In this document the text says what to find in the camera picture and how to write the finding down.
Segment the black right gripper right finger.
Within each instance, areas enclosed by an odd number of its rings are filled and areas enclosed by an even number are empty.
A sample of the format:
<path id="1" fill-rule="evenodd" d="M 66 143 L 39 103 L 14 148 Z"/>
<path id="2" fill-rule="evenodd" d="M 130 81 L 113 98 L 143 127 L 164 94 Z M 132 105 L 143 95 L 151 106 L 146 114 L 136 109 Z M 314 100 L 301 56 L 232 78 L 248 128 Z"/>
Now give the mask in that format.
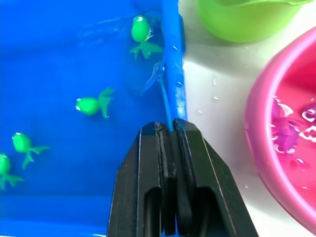
<path id="1" fill-rule="evenodd" d="M 249 212 L 226 163 L 192 123 L 175 119 L 177 228 L 182 237 L 256 237 Z"/>

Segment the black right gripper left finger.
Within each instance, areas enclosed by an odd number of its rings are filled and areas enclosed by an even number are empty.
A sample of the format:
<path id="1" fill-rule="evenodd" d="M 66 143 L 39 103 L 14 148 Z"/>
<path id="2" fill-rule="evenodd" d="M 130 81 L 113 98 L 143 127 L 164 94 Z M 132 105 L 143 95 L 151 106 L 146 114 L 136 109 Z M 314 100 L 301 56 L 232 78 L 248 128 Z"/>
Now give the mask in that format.
<path id="1" fill-rule="evenodd" d="M 143 126 L 115 180 L 109 237 L 159 237 L 176 233 L 177 170 L 166 125 Z"/>

